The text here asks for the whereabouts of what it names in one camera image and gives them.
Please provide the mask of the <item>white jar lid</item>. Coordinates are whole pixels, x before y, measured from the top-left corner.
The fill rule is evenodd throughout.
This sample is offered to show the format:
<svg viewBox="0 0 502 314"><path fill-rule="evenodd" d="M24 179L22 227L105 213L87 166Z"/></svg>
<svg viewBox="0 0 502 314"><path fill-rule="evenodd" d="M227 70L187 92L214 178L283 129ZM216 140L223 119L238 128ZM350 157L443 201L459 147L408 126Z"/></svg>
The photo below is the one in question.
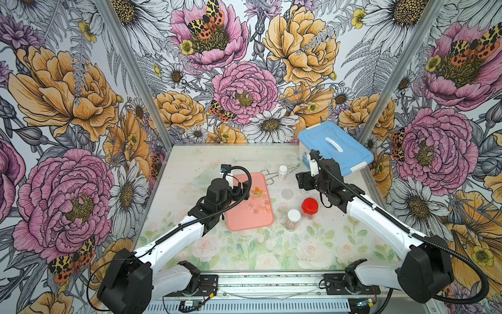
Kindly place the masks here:
<svg viewBox="0 0 502 314"><path fill-rule="evenodd" d="M284 190L282 190L281 196L285 200L291 200L294 197L294 193L289 188L285 188Z"/></svg>

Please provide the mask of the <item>white lid candy jar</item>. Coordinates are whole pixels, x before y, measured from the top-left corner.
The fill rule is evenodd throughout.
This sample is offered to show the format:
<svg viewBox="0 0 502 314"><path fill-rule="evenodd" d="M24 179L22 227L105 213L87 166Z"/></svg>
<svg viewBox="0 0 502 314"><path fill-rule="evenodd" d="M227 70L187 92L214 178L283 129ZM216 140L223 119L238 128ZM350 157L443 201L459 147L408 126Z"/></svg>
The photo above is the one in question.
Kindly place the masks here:
<svg viewBox="0 0 502 314"><path fill-rule="evenodd" d="M291 209L287 212L286 219L284 221L284 227L288 231L294 231L301 220L301 213L297 209Z"/></svg>

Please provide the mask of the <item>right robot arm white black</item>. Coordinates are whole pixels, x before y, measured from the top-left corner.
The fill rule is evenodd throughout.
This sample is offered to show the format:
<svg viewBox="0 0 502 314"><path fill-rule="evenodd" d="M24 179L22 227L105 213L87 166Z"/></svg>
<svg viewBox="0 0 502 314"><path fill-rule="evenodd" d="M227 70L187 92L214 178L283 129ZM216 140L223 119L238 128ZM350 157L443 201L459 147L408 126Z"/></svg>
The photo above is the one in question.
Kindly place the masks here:
<svg viewBox="0 0 502 314"><path fill-rule="evenodd" d="M395 252L398 266L358 260L346 267L346 287L381 286L403 291L421 304L439 296L454 281L446 242L400 222L354 184L346 184L334 160L316 160L295 176L301 190L316 190L349 217L362 222Z"/></svg>

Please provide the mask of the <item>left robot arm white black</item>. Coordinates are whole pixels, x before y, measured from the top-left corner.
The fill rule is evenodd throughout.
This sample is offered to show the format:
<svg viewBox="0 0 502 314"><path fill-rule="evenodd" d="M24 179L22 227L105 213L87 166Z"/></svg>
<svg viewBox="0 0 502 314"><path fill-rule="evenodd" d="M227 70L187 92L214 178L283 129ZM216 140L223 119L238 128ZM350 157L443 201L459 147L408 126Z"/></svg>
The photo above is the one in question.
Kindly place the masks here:
<svg viewBox="0 0 502 314"><path fill-rule="evenodd" d="M157 298L197 293L201 272L193 264L182 261L169 270L162 268L213 229L223 213L248 200L251 183L247 179L230 187L226 179L212 180L205 197L177 226L137 251L117 252L108 264L98 300L112 313L142 313Z"/></svg>

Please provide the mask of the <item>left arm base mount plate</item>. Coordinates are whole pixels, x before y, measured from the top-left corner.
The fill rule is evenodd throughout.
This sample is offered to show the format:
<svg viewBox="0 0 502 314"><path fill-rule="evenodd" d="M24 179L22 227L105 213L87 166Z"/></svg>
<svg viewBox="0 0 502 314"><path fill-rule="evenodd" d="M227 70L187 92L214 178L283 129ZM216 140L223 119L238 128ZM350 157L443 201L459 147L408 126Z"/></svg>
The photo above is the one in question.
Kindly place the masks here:
<svg viewBox="0 0 502 314"><path fill-rule="evenodd" d="M182 290L171 293L172 296L202 296L205 293L217 294L218 275L201 273L199 268L186 260L180 261L178 266L183 267L191 277L187 286Z"/></svg>

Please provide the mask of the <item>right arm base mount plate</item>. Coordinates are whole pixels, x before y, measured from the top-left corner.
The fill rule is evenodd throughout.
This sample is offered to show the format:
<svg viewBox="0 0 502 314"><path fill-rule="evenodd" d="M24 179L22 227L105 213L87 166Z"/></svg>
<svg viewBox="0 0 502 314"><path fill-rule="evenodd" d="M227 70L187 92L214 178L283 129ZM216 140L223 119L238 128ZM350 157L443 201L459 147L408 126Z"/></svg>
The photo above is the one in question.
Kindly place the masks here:
<svg viewBox="0 0 502 314"><path fill-rule="evenodd" d="M380 294L378 286L363 285L356 276L356 267L367 262L367 259L359 259L349 264L343 272L325 273L318 283L321 290L325 290L327 295L358 295L358 294Z"/></svg>

